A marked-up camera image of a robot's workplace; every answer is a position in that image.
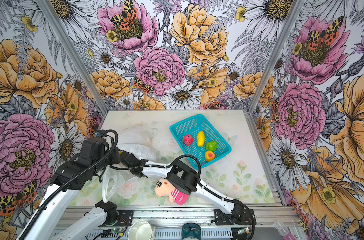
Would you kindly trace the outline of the green toy fruit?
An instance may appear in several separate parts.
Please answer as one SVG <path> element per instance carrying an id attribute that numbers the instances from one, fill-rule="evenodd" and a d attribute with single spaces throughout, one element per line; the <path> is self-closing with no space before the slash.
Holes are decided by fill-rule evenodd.
<path id="1" fill-rule="evenodd" d="M 215 152 L 218 149 L 218 143 L 216 141 L 210 141 L 206 143 L 206 150 Z"/>

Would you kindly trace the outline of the white plastic bag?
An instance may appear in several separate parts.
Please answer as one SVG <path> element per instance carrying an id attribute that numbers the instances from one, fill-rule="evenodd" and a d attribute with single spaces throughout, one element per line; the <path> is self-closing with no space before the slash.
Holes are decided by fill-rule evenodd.
<path id="1" fill-rule="evenodd" d="M 128 152 L 138 160 L 157 161 L 156 150 L 152 147 L 151 138 L 141 129 L 124 131 L 117 144 L 120 153 Z M 118 171 L 113 167 L 123 168 L 123 162 L 109 165 L 102 178 L 103 202 L 116 202 L 117 198 L 135 202 L 141 194 L 143 185 L 138 177 L 129 177 L 130 171 Z"/>

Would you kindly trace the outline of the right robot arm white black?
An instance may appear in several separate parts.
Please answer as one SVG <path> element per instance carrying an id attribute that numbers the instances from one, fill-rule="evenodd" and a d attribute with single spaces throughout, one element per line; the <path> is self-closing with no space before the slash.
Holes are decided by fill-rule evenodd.
<path id="1" fill-rule="evenodd" d="M 201 164 L 192 155 L 181 155 L 169 164 L 159 164 L 149 160 L 139 160 L 133 154 L 122 151 L 119 155 L 119 163 L 124 167 L 111 166 L 111 168 L 130 171 L 138 178 L 162 178 L 169 181 L 183 194 L 206 199 L 217 207 L 212 220 L 217 226 L 254 226 L 257 224 L 252 209 L 239 200 L 221 194 L 201 179 Z"/>

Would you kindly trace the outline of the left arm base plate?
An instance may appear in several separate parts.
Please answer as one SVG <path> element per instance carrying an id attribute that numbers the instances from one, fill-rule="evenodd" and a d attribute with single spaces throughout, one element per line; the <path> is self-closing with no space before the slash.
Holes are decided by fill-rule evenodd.
<path id="1" fill-rule="evenodd" d="M 133 219 L 133 210 L 103 211 L 102 222 L 98 227 L 130 227 Z"/>

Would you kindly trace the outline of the pink toy fruit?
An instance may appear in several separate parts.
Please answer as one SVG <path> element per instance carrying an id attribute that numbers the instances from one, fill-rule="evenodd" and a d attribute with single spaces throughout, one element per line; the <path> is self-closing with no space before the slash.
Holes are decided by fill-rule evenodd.
<path id="1" fill-rule="evenodd" d="M 190 146 L 194 142 L 194 138 L 191 135 L 185 135 L 183 137 L 183 144 L 185 146 Z"/>

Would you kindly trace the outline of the yellow toy fruit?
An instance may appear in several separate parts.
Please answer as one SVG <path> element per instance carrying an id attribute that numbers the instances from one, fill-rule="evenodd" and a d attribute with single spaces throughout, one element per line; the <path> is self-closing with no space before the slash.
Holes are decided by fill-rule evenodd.
<path id="1" fill-rule="evenodd" d="M 203 131 L 200 131 L 197 134 L 197 146 L 201 148 L 204 146 L 204 144 L 205 144 L 205 133 Z"/>

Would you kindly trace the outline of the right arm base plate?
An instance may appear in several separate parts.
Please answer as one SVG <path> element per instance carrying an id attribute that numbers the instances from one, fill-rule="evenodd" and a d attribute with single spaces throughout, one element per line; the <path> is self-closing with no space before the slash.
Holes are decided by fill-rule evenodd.
<path id="1" fill-rule="evenodd" d="M 253 210 L 244 211 L 240 214 L 225 214 L 220 209 L 214 210 L 214 219 L 211 220 L 217 226 L 251 226 L 252 224 L 257 224 L 257 220 Z"/>

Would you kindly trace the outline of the yellow red peach toy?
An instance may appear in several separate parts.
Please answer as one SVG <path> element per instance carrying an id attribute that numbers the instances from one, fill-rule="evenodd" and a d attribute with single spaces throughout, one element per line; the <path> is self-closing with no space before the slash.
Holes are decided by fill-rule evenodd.
<path id="1" fill-rule="evenodd" d="M 206 151 L 206 153 L 205 153 L 205 160 L 206 160 L 207 162 L 211 162 L 211 161 L 213 161 L 215 158 L 216 158 L 216 155 L 215 155 L 215 153 L 214 153 L 214 152 L 212 152 L 212 151 Z"/>

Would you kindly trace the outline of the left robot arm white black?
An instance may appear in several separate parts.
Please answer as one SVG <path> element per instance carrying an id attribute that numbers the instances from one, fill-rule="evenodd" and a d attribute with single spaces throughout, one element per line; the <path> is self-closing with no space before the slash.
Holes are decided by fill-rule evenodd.
<path id="1" fill-rule="evenodd" d="M 118 141 L 119 136 L 113 130 L 85 140 L 81 151 L 57 168 L 41 204 L 17 239 L 48 240 L 85 183 L 111 163 Z"/>

